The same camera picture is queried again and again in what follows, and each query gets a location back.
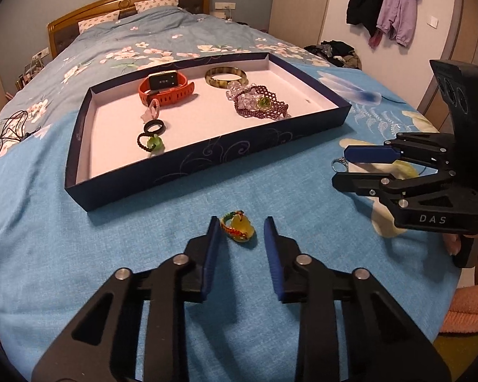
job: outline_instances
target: black jacket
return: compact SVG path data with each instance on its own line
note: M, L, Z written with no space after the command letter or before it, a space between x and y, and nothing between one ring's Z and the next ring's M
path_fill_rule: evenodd
M377 19L384 0L350 0L347 7L347 24L363 24L373 37Z

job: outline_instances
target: metal screw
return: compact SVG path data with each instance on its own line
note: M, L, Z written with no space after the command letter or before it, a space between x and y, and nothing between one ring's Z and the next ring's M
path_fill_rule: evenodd
M189 260L190 258L186 254L177 254L173 258L174 264L177 264L178 266L184 266Z
M370 272L366 268L358 268L354 272L354 275L356 276L357 279L366 280L370 277Z
M131 270L128 268L119 268L115 272L115 278L119 280L126 280L131 275Z
M311 263L311 257L307 254L299 254L296 257L296 263L298 263L301 266L307 266Z

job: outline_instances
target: silver ring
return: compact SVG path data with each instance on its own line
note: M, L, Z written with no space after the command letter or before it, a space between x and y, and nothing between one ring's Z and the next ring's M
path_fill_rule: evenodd
M345 167L345 171L337 171L337 169L335 168L335 164L339 163L340 165L344 166ZM333 168L333 171L335 172L349 172L349 163L347 162L347 159L345 158L338 158L338 159L334 159L333 162L331 163L331 167Z

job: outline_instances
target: floral bedspread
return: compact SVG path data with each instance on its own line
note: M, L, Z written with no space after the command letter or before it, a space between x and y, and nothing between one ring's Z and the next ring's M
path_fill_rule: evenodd
M89 86L140 67L241 51L275 53L319 79L352 104L345 124L92 213L65 192L67 149ZM378 198L331 186L331 162L348 145L435 130L365 73L329 67L245 26L162 7L84 32L6 106L0 133L4 125L8 133L19 130L21 122L4 120L19 110L26 131L41 130L0 150L0 339L28 380L50 343L116 269L158 266L205 234L212 215L235 209L245 211L257 234L248 245L223 239L208 300L185 306L191 381L293 380L299 310L280 304L273 292L262 234L267 216L328 267L368 268L429 339L437 336L460 274L440 236L398 229ZM401 179L428 171L399 161L350 168ZM344 380L347 355L337 311ZM144 340L142 331L139 380Z
M15 138L11 135L21 136L20 131L32 132L56 122L80 107L90 86L123 73L190 57L253 51L329 66L304 49L248 26L192 15L179 7L156 7L82 33L5 106L0 113L0 136ZM28 115L13 116L20 110ZM0 141L0 156L16 143Z

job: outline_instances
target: pillow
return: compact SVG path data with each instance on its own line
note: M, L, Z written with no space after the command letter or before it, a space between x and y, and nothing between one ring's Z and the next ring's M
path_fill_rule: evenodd
M95 26L96 24L106 23L108 21L117 21L119 19L120 10L109 12L104 16L90 18L88 20L83 20L78 23L80 34L85 30Z
M160 5L179 5L179 0L144 0L135 3L137 12L148 10L149 8L159 7Z

